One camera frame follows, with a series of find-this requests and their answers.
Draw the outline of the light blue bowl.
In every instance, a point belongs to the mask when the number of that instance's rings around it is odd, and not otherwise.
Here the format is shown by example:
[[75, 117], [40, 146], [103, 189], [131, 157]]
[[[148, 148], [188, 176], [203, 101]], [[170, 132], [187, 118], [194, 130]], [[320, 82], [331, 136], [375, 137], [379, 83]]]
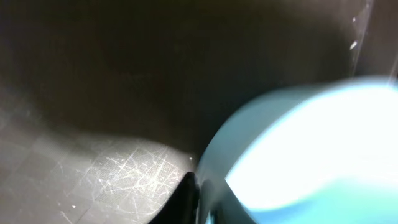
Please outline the light blue bowl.
[[195, 173], [198, 223], [396, 223], [397, 81], [261, 95], [220, 127]]

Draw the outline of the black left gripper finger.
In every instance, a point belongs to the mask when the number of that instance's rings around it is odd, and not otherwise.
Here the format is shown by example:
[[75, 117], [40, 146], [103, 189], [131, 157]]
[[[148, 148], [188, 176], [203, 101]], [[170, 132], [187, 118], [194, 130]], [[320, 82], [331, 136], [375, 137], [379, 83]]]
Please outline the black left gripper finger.
[[149, 224], [194, 224], [199, 187], [193, 172], [187, 172], [170, 198]]

